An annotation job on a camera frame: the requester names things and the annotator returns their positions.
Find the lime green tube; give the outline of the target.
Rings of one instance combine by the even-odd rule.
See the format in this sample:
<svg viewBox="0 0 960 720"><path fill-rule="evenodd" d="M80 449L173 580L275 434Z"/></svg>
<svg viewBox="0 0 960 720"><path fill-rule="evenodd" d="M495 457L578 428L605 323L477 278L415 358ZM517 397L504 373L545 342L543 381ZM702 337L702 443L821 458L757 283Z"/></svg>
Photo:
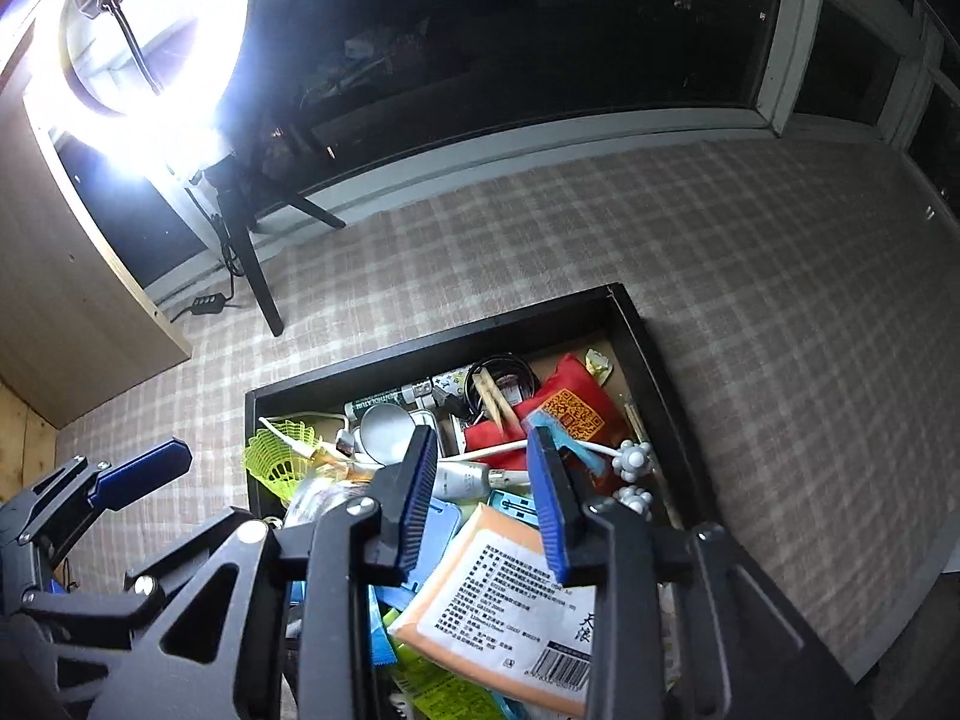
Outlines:
<svg viewBox="0 0 960 720"><path fill-rule="evenodd" d="M430 720L505 720L505 712L488 689L438 667L409 647L387 635L395 653L389 673L413 708Z"/></svg>

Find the knotty pine wood panel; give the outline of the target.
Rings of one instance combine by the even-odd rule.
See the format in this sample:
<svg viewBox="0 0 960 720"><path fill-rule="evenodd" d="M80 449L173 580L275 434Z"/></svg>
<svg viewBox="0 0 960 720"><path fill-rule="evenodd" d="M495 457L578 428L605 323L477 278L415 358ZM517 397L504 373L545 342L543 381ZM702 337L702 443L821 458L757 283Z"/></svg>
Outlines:
<svg viewBox="0 0 960 720"><path fill-rule="evenodd" d="M0 383L0 499L52 472L59 431Z"/></svg>

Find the round silver tin lid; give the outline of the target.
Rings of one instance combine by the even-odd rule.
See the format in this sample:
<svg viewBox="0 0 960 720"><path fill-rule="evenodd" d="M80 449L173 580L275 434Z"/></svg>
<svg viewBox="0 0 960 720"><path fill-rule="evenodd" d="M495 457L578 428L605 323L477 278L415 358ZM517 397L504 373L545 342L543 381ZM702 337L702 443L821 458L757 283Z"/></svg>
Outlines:
<svg viewBox="0 0 960 720"><path fill-rule="evenodd" d="M379 465L395 465L404 460L415 429L409 411L393 403L379 403L361 418L359 440L371 460Z"/></svg>

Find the white knobbed massager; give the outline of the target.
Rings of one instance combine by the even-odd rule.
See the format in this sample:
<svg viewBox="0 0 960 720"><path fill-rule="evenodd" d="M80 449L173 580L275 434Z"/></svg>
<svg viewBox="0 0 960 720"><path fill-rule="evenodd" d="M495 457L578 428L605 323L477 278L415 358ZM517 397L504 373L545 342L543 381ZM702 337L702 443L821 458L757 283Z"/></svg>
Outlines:
<svg viewBox="0 0 960 720"><path fill-rule="evenodd" d="M640 481L652 470L651 455L652 447L647 442L633 442L626 439L620 445L620 449L615 452L612 460L612 470L622 482L622 486L613 493L613 499L626 505L636 514L640 514L646 522L652 518L654 497L649 491L641 488Z"/></svg>

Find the black storage tray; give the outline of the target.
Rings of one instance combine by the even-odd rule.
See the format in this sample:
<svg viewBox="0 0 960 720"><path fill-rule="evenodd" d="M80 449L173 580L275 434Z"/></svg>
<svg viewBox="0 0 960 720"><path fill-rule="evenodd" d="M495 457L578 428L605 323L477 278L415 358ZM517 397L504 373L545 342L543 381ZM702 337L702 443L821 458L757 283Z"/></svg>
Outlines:
<svg viewBox="0 0 960 720"><path fill-rule="evenodd" d="M548 377L556 356L608 344L605 355L625 379L613 398L626 398L652 440L675 514L684 527L719 517L697 436L670 377L649 319L623 284L613 283L466 323L358 358L290 377L245 395L244 435L259 418L296 413L342 415L343 406L391 392L427 398L441 387L470 408L485 408L473 369L486 367L501 388L528 397Z"/></svg>

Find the red fabric pouch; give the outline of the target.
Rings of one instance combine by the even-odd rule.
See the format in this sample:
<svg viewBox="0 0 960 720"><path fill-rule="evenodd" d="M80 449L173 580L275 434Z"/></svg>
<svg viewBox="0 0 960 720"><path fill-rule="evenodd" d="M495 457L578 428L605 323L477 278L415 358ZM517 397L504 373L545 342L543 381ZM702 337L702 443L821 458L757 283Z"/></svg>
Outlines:
<svg viewBox="0 0 960 720"><path fill-rule="evenodd" d="M525 439L523 422L534 411L542 411L558 421L573 439L619 447L623 439L631 437L630 427L615 401L579 358L569 353L560 358L534 395L519 401L512 409L521 423L519 433L509 424L500 429L487 419L467 427L467 450L473 452ZM525 470L526 449L508 450L482 458L482 461L501 470Z"/></svg>

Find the black power strip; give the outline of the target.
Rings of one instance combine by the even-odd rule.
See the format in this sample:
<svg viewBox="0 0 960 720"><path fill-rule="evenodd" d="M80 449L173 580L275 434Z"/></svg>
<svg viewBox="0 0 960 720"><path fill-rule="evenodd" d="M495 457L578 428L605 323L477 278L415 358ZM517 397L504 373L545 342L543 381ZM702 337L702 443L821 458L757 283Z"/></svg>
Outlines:
<svg viewBox="0 0 960 720"><path fill-rule="evenodd" d="M217 316L221 314L226 306L231 302L231 298L224 293L208 293L197 296L189 305L172 317L171 322L176 323L187 316Z"/></svg>

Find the light wood cabinet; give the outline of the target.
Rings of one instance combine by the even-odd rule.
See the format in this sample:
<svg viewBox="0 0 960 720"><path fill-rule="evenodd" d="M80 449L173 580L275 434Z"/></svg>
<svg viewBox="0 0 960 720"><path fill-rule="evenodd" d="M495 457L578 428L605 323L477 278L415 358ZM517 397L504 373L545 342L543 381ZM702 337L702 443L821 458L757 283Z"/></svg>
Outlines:
<svg viewBox="0 0 960 720"><path fill-rule="evenodd" d="M99 231L39 127L26 29L2 71L2 382L62 429L192 346Z"/></svg>

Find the light blue plastic block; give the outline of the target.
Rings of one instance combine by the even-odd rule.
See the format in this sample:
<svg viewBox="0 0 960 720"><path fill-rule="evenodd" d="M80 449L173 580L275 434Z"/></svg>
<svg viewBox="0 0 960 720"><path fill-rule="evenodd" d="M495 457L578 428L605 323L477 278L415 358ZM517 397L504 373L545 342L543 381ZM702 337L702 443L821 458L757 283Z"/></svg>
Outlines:
<svg viewBox="0 0 960 720"><path fill-rule="evenodd" d="M430 575L436 571L449 543L462 527L462 512L457 504L433 499L428 507L427 522L420 543L416 566L407 574L407 580L398 587L377 587L377 600L382 605L404 611L420 592Z"/></svg>

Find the wooden clothespin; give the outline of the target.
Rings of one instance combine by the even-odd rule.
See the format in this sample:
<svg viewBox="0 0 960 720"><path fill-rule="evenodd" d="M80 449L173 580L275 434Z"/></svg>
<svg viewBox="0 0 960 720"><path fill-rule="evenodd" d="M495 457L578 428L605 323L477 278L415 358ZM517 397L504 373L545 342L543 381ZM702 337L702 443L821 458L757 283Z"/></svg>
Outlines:
<svg viewBox="0 0 960 720"><path fill-rule="evenodd" d="M501 433L505 433L508 429L521 431L521 421L486 367L482 367L480 371L473 374L472 382L494 426L498 427Z"/></svg>

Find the small cyan plastic tool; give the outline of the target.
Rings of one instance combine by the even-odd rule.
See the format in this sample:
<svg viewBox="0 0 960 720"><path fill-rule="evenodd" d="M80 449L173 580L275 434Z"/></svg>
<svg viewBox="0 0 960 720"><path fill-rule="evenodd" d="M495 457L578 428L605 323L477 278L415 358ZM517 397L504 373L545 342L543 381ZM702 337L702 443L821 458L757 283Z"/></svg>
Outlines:
<svg viewBox="0 0 960 720"><path fill-rule="evenodd" d="M530 497L512 493L506 489L493 489L488 496L487 504L496 512L516 522L525 523L532 528L539 527L534 500Z"/></svg>

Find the yellow-green plastic basket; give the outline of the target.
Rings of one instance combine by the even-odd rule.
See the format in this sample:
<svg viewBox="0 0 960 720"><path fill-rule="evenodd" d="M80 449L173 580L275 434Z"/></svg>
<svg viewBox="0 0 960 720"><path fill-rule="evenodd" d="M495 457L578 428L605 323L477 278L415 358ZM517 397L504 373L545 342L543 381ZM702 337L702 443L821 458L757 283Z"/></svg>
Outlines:
<svg viewBox="0 0 960 720"><path fill-rule="evenodd" d="M259 418L242 450L242 465L281 505L288 505L313 465L318 440L314 415Z"/></svg>

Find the orange cardboard box with label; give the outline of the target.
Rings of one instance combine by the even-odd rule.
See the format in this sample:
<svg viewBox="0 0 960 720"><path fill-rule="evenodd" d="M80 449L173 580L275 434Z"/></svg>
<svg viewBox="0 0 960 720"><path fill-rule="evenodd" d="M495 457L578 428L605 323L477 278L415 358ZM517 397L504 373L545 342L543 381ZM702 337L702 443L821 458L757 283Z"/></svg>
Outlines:
<svg viewBox="0 0 960 720"><path fill-rule="evenodd" d="M581 718L594 598L556 582L535 528L482 504L387 632L460 678Z"/></svg>

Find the white cosmetic tube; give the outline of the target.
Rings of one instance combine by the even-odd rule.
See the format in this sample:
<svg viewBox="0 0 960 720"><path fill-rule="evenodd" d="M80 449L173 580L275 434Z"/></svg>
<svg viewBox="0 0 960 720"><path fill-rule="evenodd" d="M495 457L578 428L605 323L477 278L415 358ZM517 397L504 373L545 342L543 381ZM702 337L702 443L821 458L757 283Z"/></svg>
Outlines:
<svg viewBox="0 0 960 720"><path fill-rule="evenodd" d="M446 502L487 499L494 489L525 488L528 472L490 468L475 461L440 461L433 496Z"/></svg>

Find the blue tissue packet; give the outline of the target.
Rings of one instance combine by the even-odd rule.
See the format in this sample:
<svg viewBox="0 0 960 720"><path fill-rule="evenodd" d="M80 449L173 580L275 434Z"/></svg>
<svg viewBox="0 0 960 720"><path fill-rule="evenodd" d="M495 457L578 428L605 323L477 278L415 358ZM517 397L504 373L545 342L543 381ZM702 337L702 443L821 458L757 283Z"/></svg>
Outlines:
<svg viewBox="0 0 960 720"><path fill-rule="evenodd" d="M302 602L306 598L306 582L295 580L290 585L290 609L286 622L285 644L290 652L299 649L302 631ZM382 621L381 603L376 589L368 589L368 611L370 612L371 658L375 667L392 667L397 663L394 645L387 635L386 624Z"/></svg>

